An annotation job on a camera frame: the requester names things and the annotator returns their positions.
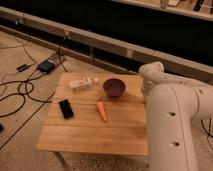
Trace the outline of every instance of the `cord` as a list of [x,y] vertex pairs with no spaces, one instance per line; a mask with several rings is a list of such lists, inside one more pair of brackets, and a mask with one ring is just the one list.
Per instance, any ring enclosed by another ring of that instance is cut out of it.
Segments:
[[206,129],[206,127],[205,127],[205,125],[203,123],[203,120],[201,120],[201,125],[202,125],[202,128],[205,131],[206,135],[211,137],[211,138],[213,138],[213,135],[210,132],[211,131],[211,129],[210,129],[211,128],[211,118],[209,119],[209,130]]
[[204,126],[203,120],[201,120],[202,128],[204,129],[204,131],[207,134],[206,140],[209,144],[209,147],[213,150],[213,146],[212,146],[211,142],[209,141],[209,138],[213,138],[213,135],[211,134],[211,124],[212,124],[212,120],[211,120],[211,118],[209,118],[209,125],[208,125],[208,130],[207,130]]
[[26,46],[28,43],[29,43],[29,40],[27,42],[25,42],[24,44],[21,44],[21,45],[16,45],[16,46],[1,46],[0,49],[19,48],[19,47]]
[[[46,101],[50,100],[55,93],[52,93]],[[42,103],[41,106],[38,107],[38,109],[32,113],[32,115],[7,139],[7,141],[0,147],[0,150],[2,150],[8,142],[28,123],[28,121],[36,114],[38,111],[45,105],[46,103]]]
[[3,101],[3,100],[5,100],[5,99],[7,99],[7,98],[9,98],[9,97],[11,97],[11,96],[20,96],[20,97],[23,98],[23,101],[22,101],[21,105],[20,105],[16,110],[14,110],[14,111],[12,111],[12,112],[10,112],[10,113],[6,113],[6,114],[3,114],[3,115],[0,115],[0,118],[10,116],[10,115],[12,115],[12,114],[18,112],[19,110],[21,110],[21,108],[22,108],[22,107],[24,106],[24,104],[26,103],[26,97],[25,97],[25,95],[31,93],[31,92],[34,90],[34,85],[33,85],[33,83],[31,83],[30,81],[38,80],[38,79],[40,79],[43,75],[44,75],[44,74],[41,74],[40,76],[38,76],[38,77],[36,77],[36,78],[31,78],[31,79],[27,78],[27,80],[21,80],[21,81],[20,81],[20,80],[17,80],[17,81],[8,81],[8,82],[1,83],[1,84],[0,84],[0,87],[3,86],[3,85],[17,84],[17,83],[20,83],[20,84],[21,84],[22,82],[25,82],[25,84],[30,84],[32,88],[31,88],[30,90],[28,90],[28,92],[25,91],[25,93],[21,93],[21,92],[19,92],[19,91],[17,90],[17,91],[18,91],[17,93],[9,94],[9,95],[3,97],[2,99],[0,99],[0,101]]
[[[15,35],[13,35],[13,36],[14,36],[14,39],[15,39],[16,41],[18,41],[18,42],[20,42],[22,45],[24,45],[23,42],[22,42],[21,40],[19,40]],[[30,66],[33,66],[33,65],[37,64],[37,61],[29,54],[29,52],[26,50],[25,46],[22,46],[22,48],[24,49],[24,52],[26,53],[26,55],[33,61],[33,63],[30,64]]]
[[62,60],[61,60],[61,46],[62,46],[63,42],[66,39],[67,39],[67,37],[63,38],[61,43],[59,44],[59,47],[58,47],[58,58],[59,58],[60,64],[61,64],[62,68],[64,69],[64,71],[68,72],[67,69],[65,68],[64,64],[62,63]]
[[[18,86],[18,92],[20,93],[20,94],[23,94],[23,95],[27,95],[27,97],[29,98],[29,99],[31,99],[31,100],[33,100],[33,101],[36,101],[36,102],[41,102],[41,103],[51,103],[52,101],[44,101],[44,100],[40,100],[40,99],[35,99],[35,98],[33,98],[32,96],[30,96],[30,93],[32,92],[32,89],[31,89],[31,91],[29,91],[28,90],[28,88],[27,88],[27,84],[28,84],[28,82],[29,82],[29,80],[32,80],[32,79],[30,79],[32,76],[33,76],[33,74],[34,73],[32,73],[25,81],[22,81],[20,84],[19,84],[19,86]],[[41,78],[42,76],[44,76],[45,74],[43,73],[43,74],[41,74],[39,77],[37,77],[38,79],[39,78]],[[22,93],[21,92],[21,86],[24,84],[24,87],[25,87],[25,92],[24,93]]]
[[[6,78],[6,77],[8,77],[8,76],[11,76],[11,75],[17,75],[18,74],[18,72],[16,72],[16,73],[14,73],[14,74],[5,74],[5,75],[3,75],[3,77],[1,78],[1,83],[4,83],[4,79]],[[3,91],[2,91],[2,93],[0,94],[0,97],[1,96],[3,96],[4,95],[4,93],[5,93],[5,91],[7,90],[7,85],[4,85],[4,88],[3,88]]]

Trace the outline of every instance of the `bowl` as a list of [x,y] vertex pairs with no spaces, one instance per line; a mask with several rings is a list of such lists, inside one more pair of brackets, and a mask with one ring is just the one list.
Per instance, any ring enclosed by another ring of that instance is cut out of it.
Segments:
[[125,89],[125,83],[118,78],[110,78],[103,84],[103,89],[108,97],[120,97]]

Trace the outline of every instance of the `carrot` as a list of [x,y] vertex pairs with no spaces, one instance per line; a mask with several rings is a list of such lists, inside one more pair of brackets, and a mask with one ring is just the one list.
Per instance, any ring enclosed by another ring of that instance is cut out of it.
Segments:
[[100,114],[101,118],[103,119],[103,121],[108,122],[107,113],[105,112],[104,104],[101,100],[98,100],[97,108],[98,108],[99,114]]

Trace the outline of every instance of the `wooden table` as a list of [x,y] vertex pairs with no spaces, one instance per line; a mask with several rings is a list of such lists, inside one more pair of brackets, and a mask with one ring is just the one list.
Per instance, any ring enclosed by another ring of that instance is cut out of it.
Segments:
[[[85,76],[99,78],[89,89],[72,92],[71,80]],[[120,78],[126,84],[125,93],[110,99],[103,91],[109,78]],[[38,150],[52,151],[65,164],[59,152],[148,155],[145,100],[140,87],[142,79],[136,75],[64,73],[56,89],[53,102],[37,143]],[[104,123],[96,108],[102,99],[109,122]],[[63,118],[58,102],[68,99],[74,117]]]

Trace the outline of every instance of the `concrete floor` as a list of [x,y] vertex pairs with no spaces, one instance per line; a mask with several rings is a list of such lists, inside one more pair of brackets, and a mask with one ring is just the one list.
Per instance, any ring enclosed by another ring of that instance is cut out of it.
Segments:
[[[13,46],[18,44],[20,43],[14,38],[14,36],[0,31],[0,47]],[[27,44],[26,49],[38,63],[54,53],[52,50],[33,43]],[[23,48],[4,50],[0,49],[0,78],[2,78],[4,74],[15,73],[16,67],[23,63],[32,63],[32,61],[26,56]],[[70,57],[66,57],[64,65],[68,71],[73,72],[108,72],[101,68],[77,61]],[[35,67],[31,67],[28,70],[17,74],[16,76],[8,76],[6,77],[5,81],[23,80],[35,69]],[[48,76],[35,81],[35,91],[33,92],[33,97],[43,100],[47,99],[48,96],[54,92],[62,72],[63,69],[58,67]],[[9,86],[4,95],[15,92],[16,87],[17,85]],[[0,115],[14,110],[17,106],[20,105],[21,100],[22,99],[19,97],[11,97],[7,100],[0,101]],[[0,133],[0,148],[40,105],[41,103],[33,102],[27,99],[25,106],[19,112],[6,118],[0,118],[0,123],[5,128],[5,130]],[[41,110],[39,110],[39,112],[37,112],[26,123],[26,125],[23,126],[22,129],[20,129],[17,134],[0,150],[1,171],[63,170],[60,163],[51,152],[42,152],[36,150],[36,143],[41,132],[45,116],[48,112],[48,108],[49,104],[44,105],[44,107],[42,107]],[[192,125],[200,170],[211,171],[213,170],[213,151],[208,146],[206,142],[206,136],[201,131],[200,122],[193,121]],[[148,159],[147,157],[143,156],[81,153],[62,153],[62,155],[68,163],[70,170],[75,171],[148,170],[146,168]]]

